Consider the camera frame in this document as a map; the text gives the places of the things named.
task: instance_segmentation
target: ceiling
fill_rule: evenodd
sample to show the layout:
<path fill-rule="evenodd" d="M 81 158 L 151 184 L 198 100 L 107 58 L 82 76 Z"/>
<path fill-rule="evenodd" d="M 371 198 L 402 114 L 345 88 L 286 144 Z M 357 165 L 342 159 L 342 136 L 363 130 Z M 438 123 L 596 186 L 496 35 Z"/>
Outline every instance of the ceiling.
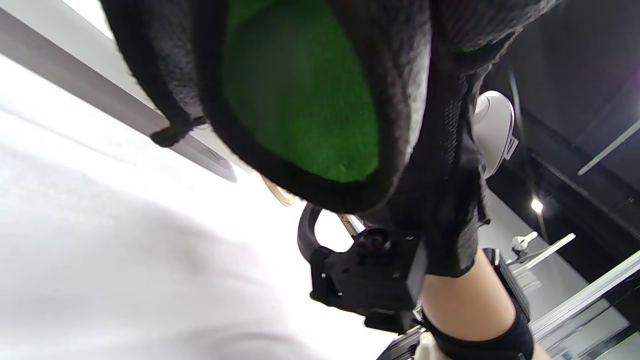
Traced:
<path fill-rule="evenodd" d="M 526 143 L 490 188 L 547 241 L 578 234 L 559 253 L 588 281 L 640 250 L 638 19 L 637 0 L 567 1 L 531 24 L 484 84 L 513 98 L 513 69 L 522 115 L 515 136 Z M 529 207 L 532 192 L 545 203 L 543 224 Z M 634 326 L 638 302 L 636 294 L 618 306 Z"/>

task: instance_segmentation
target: human arm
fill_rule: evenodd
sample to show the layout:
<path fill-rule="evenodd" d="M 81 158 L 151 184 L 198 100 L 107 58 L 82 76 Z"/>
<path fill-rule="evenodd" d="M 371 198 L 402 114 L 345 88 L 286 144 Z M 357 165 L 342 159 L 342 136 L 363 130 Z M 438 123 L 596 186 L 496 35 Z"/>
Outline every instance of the human arm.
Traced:
<path fill-rule="evenodd" d="M 461 277 L 425 276 L 421 301 L 433 326 L 463 341 L 493 340 L 508 332 L 516 320 L 513 302 L 481 250 L 474 266 Z M 535 344 L 533 359 L 550 358 Z"/>

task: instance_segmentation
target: glove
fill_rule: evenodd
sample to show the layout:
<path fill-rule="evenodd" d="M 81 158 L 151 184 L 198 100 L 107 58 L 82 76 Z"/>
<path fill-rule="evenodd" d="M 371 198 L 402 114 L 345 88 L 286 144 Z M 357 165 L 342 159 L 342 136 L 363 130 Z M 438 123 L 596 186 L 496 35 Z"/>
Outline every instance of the glove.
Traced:
<path fill-rule="evenodd" d="M 365 226 L 422 231 L 427 274 L 459 277 L 473 266 L 488 224 L 483 158 L 471 120 L 482 81 L 523 26 L 555 1 L 432 1 L 428 97 L 418 142 L 389 200 L 359 213 Z"/>
<path fill-rule="evenodd" d="M 170 147 L 210 123 L 276 185 L 356 213 L 392 193 L 418 137 L 425 0 L 102 0 Z"/>

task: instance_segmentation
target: black mount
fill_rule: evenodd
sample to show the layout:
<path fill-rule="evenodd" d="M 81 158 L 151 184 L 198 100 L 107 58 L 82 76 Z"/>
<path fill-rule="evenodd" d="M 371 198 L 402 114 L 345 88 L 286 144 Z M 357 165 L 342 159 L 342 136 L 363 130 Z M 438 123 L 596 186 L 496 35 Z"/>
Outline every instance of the black mount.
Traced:
<path fill-rule="evenodd" d="M 404 334 L 415 327 L 426 248 L 421 233 L 368 229 L 345 252 L 321 246 L 315 226 L 321 208 L 307 204 L 298 224 L 298 247 L 311 264 L 311 298 L 365 317 L 372 329 Z"/>

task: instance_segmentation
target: green padding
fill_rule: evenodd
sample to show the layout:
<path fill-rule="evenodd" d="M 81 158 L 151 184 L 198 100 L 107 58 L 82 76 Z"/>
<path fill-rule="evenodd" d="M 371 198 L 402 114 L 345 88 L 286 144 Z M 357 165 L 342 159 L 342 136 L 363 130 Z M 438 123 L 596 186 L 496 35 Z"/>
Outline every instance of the green padding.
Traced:
<path fill-rule="evenodd" d="M 324 0 L 228 0 L 224 91 L 255 139 L 327 179 L 378 166 L 359 61 Z"/>

